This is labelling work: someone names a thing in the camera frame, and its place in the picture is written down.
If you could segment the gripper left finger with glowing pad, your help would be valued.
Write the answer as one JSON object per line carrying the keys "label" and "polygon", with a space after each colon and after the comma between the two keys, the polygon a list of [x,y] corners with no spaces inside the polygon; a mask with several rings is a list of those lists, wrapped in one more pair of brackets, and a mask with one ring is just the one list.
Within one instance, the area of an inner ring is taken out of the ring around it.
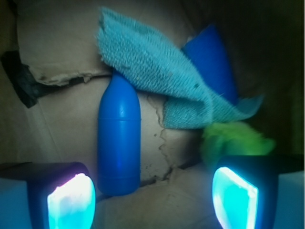
{"label": "gripper left finger with glowing pad", "polygon": [[2,163],[2,229],[90,229],[96,207],[87,167],[70,163]]}

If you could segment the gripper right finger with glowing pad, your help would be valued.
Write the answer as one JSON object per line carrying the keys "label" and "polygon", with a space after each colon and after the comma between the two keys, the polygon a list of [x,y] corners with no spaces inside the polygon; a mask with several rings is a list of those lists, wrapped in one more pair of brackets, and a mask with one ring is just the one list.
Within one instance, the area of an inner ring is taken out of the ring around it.
{"label": "gripper right finger with glowing pad", "polygon": [[213,174],[212,199],[223,229],[303,229],[303,155],[225,156]]}

